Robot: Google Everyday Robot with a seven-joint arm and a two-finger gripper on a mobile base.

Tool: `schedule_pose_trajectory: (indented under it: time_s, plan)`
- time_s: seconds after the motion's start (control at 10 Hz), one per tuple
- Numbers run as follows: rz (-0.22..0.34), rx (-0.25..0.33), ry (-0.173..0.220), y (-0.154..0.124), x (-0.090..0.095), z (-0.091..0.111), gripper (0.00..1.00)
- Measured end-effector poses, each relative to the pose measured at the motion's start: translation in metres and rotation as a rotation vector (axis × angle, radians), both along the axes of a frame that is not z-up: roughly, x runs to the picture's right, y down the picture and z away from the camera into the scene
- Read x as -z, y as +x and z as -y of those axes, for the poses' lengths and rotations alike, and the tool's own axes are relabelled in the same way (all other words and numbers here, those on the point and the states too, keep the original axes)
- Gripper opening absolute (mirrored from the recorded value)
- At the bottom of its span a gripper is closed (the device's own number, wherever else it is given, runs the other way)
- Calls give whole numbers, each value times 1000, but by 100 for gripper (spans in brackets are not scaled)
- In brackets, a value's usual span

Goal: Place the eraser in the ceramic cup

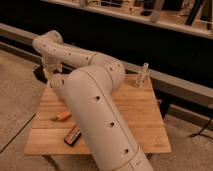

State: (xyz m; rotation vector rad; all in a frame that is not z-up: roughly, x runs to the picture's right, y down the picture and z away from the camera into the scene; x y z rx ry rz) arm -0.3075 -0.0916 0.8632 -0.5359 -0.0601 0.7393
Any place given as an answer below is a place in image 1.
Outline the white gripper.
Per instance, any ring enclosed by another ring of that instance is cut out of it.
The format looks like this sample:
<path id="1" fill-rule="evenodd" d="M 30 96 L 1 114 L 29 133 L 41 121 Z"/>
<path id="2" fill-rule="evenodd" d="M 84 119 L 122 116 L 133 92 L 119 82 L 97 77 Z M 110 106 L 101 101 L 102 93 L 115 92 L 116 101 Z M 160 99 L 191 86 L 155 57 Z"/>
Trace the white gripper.
<path id="1" fill-rule="evenodd" d="M 64 102 L 64 78 L 62 75 L 62 64 L 44 64 L 43 72 L 58 100 Z"/>

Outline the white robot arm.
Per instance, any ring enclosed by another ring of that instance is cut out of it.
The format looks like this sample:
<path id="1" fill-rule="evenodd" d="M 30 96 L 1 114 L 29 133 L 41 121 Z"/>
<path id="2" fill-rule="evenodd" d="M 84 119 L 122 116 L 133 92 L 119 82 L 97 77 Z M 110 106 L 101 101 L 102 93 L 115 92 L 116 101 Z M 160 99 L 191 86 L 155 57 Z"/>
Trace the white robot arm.
<path id="1" fill-rule="evenodd" d="M 101 171 L 154 171 L 111 94 L 124 82 L 122 62 L 109 55 L 65 44 L 53 30 L 33 40 L 50 78 L 62 63 L 74 66 L 63 97 Z"/>

